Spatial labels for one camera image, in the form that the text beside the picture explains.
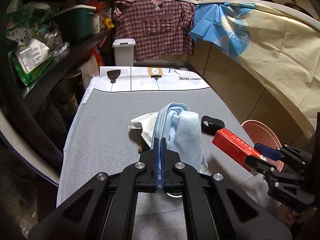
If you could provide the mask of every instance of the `blue cloth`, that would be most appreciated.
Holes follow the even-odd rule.
[[[201,172],[207,168],[201,147],[199,115],[185,104],[170,103],[160,110],[153,130],[154,138],[165,138],[167,149],[179,153],[180,160]]]
[[[189,33],[198,39],[214,43],[232,59],[242,54],[250,42],[250,33],[241,17],[256,9],[255,3],[226,2],[197,5],[194,27]]]

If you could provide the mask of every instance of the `human hand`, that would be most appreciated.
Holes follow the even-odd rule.
[[[297,213],[287,206],[281,204],[278,209],[277,219],[290,228],[294,223],[308,223],[316,212],[316,208],[308,208],[302,213]]]

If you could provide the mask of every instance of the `red cardboard box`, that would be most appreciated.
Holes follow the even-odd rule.
[[[254,155],[257,158],[267,161],[263,155],[241,140],[234,133],[230,132],[227,128],[218,130],[212,143],[228,154],[247,171],[252,171],[252,169],[245,164],[245,159],[248,155]]]

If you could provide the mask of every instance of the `green container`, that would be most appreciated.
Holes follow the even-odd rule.
[[[58,24],[63,41],[73,45],[90,38],[95,10],[93,6],[76,5],[55,14],[52,19]]]

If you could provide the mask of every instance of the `metal screw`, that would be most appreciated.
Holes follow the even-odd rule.
[[[176,163],[174,166],[179,170],[181,170],[185,167],[184,163]]]
[[[223,180],[223,175],[221,173],[215,173],[213,178],[217,181]]]
[[[143,169],[146,165],[143,162],[137,162],[134,166],[137,169]]]
[[[103,172],[100,172],[96,176],[97,180],[105,180],[107,178],[107,175]]]

